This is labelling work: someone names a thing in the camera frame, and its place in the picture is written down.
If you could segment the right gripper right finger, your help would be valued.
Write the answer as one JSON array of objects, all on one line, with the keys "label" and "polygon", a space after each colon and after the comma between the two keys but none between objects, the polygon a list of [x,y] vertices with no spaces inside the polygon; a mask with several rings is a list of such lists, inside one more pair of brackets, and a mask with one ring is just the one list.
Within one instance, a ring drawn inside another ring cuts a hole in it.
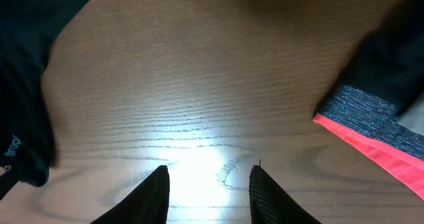
[{"label": "right gripper right finger", "polygon": [[250,172],[249,198],[252,224],[321,224],[259,165]]}]

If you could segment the red grey garment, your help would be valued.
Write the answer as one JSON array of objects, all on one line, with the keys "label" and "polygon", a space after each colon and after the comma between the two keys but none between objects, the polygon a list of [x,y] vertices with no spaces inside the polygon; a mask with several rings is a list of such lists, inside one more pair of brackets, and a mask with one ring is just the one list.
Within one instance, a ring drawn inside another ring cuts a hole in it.
[{"label": "red grey garment", "polygon": [[423,198],[423,135],[396,121],[396,108],[343,85],[313,118]]}]

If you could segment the black garment at corner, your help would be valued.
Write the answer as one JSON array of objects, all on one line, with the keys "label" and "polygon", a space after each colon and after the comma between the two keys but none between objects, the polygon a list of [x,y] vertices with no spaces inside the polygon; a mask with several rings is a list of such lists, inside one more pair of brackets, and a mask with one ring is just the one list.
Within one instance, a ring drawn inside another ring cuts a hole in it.
[{"label": "black garment at corner", "polygon": [[423,93],[423,0],[401,0],[358,45],[337,83],[375,95],[400,115]]}]

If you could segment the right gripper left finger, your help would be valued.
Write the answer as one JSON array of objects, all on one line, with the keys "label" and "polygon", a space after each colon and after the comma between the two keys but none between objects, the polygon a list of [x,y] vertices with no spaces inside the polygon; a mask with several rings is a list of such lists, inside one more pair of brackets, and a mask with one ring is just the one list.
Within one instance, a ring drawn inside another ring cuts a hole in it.
[{"label": "right gripper left finger", "polygon": [[170,197],[168,167],[157,167],[125,199],[91,224],[166,224]]}]

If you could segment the black logo shirt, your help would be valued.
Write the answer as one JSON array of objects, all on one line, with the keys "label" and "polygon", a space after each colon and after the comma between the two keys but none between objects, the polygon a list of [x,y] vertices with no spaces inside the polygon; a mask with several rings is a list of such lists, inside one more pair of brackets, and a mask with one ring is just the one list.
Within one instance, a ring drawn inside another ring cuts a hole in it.
[{"label": "black logo shirt", "polygon": [[56,159],[42,94],[50,49],[89,0],[1,0],[1,195],[43,186]]}]

